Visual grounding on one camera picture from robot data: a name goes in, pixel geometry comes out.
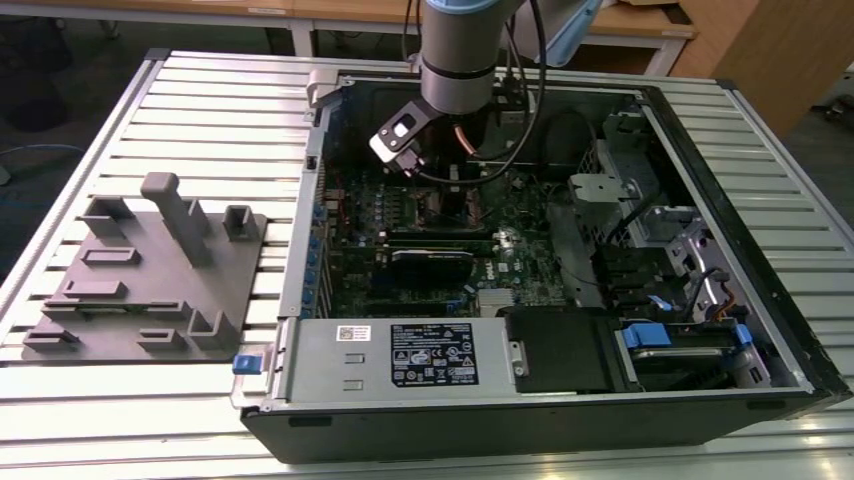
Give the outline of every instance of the circuit board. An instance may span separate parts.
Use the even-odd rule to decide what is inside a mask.
[[[547,192],[525,174],[464,192],[385,183],[381,172],[328,171],[333,318],[478,316],[477,292],[506,289],[517,305],[567,302],[545,222]],[[461,208],[442,213],[442,203]],[[453,285],[400,285],[394,252],[465,252],[469,273]]]

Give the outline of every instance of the aluminum extrusion table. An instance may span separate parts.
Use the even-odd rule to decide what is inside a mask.
[[[288,466],[237,419],[229,365],[15,365],[41,299],[61,281],[90,195],[129,195],[148,171],[182,177],[208,212],[248,203],[270,219],[245,344],[274,338],[277,296],[318,67],[402,71],[401,63],[170,52],[145,60],[0,289],[0,478],[825,478],[854,471],[854,403],[748,427],[699,447],[430,462]],[[713,81],[553,73],[655,84],[708,161],[812,329],[854,387],[854,235],[736,91]],[[241,391],[262,393],[264,376]]]

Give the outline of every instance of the floor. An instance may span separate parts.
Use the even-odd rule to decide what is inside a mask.
[[[286,35],[262,29],[121,23],[120,38],[105,39],[97,22],[69,20],[63,36],[74,64],[54,75],[54,84],[70,107],[69,121],[37,134],[14,131],[0,120],[0,150],[33,143],[62,143],[85,148],[109,115],[114,102],[152,47],[268,54],[286,49]],[[400,57],[396,35],[320,33],[324,56],[370,59]],[[795,158],[848,223],[854,223],[854,132],[809,113],[785,139]],[[78,161],[66,151],[30,150],[0,157],[13,178],[0,186],[0,281],[5,278],[29,237],[38,227]]]

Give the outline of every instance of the power supply label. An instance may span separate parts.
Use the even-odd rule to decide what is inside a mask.
[[[397,387],[477,385],[470,323],[392,325],[390,381]]]

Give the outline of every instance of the motherboard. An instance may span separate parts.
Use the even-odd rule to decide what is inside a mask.
[[[559,185],[509,172],[454,191],[332,166],[325,186],[330,317],[477,317],[565,304],[544,208]]]

